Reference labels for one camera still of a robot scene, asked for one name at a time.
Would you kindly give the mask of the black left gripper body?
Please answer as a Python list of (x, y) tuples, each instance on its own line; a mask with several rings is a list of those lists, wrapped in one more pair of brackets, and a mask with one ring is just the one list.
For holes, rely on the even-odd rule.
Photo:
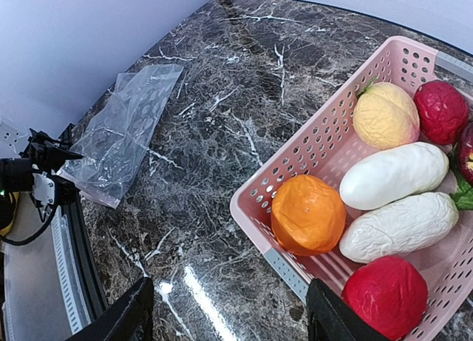
[(21, 174), (20, 191), (30, 194), (41, 222), (46, 221), (54, 208), (75, 201), (79, 189), (72, 181), (59, 176), (58, 171), (67, 161), (82, 157), (65, 148), (62, 141), (44, 132), (31, 131), (29, 144), (21, 153), (26, 172)]

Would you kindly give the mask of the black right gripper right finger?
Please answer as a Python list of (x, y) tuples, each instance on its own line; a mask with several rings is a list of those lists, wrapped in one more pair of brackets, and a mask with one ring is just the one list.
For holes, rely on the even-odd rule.
[(309, 340), (388, 341), (319, 278), (309, 285), (306, 307)]

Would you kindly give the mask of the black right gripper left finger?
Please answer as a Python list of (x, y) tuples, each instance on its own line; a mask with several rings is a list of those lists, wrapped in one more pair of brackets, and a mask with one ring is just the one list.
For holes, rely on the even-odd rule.
[(154, 285), (137, 280), (96, 321), (68, 340), (153, 340)]

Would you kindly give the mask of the clear zip top bag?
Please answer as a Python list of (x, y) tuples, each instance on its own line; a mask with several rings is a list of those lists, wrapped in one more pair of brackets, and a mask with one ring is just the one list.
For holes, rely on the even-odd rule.
[(118, 74), (105, 107), (71, 147), (82, 159), (67, 161), (60, 176), (90, 200), (117, 208), (134, 182), (182, 71), (178, 64), (158, 64)]

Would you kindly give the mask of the yellow peach toy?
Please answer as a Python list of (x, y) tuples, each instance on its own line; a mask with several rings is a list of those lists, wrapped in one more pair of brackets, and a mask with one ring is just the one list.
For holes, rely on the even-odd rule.
[(359, 96), (353, 113), (358, 137), (376, 149), (391, 149), (416, 142), (420, 118), (409, 94), (390, 82), (369, 85)]

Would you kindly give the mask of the red round fruit toy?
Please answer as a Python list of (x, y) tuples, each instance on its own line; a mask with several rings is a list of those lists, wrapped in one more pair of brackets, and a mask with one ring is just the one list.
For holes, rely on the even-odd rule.
[(440, 80), (419, 86), (413, 98), (422, 133), (434, 144), (453, 144), (469, 121), (466, 99), (450, 83)]

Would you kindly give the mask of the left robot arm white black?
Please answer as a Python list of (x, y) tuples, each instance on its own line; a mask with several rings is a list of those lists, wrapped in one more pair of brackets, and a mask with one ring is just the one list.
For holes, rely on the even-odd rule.
[[(18, 158), (1, 159), (1, 241), (11, 246), (25, 246), (37, 239), (49, 227), (60, 206), (75, 202), (79, 189), (58, 175), (67, 162), (80, 160), (80, 155), (69, 150), (69, 141), (51, 138), (42, 131), (30, 130), (25, 149)], [(6, 237), (11, 231), (20, 194), (30, 195), (38, 210), (41, 227), (33, 235), (20, 241)]]

